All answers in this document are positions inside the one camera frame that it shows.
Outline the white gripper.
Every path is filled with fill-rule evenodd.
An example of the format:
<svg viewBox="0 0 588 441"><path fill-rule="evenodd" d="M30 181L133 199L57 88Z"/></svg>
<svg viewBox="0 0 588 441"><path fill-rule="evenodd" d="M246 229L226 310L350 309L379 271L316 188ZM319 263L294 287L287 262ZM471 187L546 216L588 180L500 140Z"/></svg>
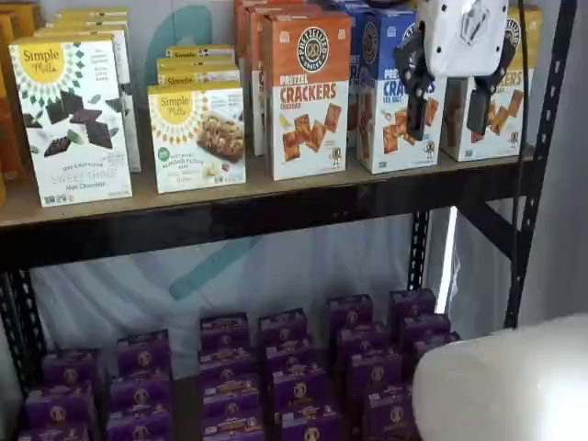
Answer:
<svg viewBox="0 0 588 441"><path fill-rule="evenodd" d="M492 95L515 56L504 38L509 3L497 0L420 1L414 31L395 49L393 58L408 96L407 133L424 136L425 94L435 77L475 77L469 97L467 127L484 132Z"/></svg>

